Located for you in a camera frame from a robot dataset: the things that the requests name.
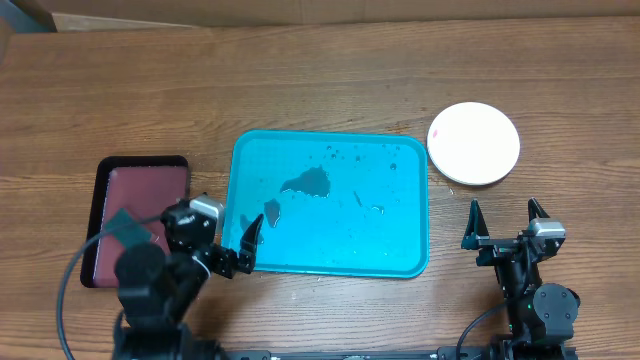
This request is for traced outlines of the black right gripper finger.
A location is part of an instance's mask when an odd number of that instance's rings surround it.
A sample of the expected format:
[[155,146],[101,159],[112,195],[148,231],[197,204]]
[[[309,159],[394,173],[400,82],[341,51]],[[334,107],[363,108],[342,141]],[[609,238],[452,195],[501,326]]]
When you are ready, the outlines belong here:
[[469,219],[461,242],[465,250],[479,250],[481,242],[489,240],[489,231],[484,220],[479,202],[473,199],[470,204]]
[[537,218],[549,218],[549,215],[543,209],[543,207],[540,205],[539,201],[535,197],[532,197],[528,200],[527,208],[528,208],[528,218],[530,221],[533,221],[534,219],[537,219]]

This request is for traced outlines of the green scrubbing sponge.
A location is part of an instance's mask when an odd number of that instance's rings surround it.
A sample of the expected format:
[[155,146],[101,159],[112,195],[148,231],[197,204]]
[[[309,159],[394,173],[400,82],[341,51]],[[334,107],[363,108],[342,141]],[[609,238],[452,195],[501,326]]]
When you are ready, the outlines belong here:
[[121,208],[106,222],[109,232],[125,249],[151,242],[154,234],[128,210]]

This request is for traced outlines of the white plate with pink rim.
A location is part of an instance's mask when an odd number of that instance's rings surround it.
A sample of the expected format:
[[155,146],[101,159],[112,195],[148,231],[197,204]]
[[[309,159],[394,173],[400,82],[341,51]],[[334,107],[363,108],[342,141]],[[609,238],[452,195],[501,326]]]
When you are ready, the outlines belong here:
[[521,150],[514,123],[497,108],[463,102],[442,110],[426,136],[431,162],[448,179],[470,186],[495,183],[515,167]]

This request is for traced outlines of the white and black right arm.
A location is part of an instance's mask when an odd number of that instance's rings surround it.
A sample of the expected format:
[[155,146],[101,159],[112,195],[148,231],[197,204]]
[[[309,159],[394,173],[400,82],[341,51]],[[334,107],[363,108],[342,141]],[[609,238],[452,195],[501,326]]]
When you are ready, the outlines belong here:
[[504,301],[481,317],[505,310],[511,334],[492,345],[490,354],[505,359],[566,359],[564,343],[574,336],[580,297],[565,286],[544,283],[538,269],[539,263],[557,255],[566,229],[535,198],[528,200],[528,219],[527,228],[516,237],[493,238],[474,199],[461,248],[476,250],[476,265],[493,268],[502,288]]

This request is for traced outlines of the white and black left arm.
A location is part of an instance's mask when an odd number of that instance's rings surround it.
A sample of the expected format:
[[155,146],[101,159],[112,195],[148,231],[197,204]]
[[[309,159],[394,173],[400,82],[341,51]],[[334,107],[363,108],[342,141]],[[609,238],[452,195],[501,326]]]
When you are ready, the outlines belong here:
[[183,322],[189,306],[214,275],[231,279],[256,265],[262,214],[249,224],[235,251],[215,242],[224,207],[206,194],[181,199],[159,216],[170,253],[141,243],[115,265],[123,307],[114,325],[114,359],[223,360],[216,340],[196,338]]

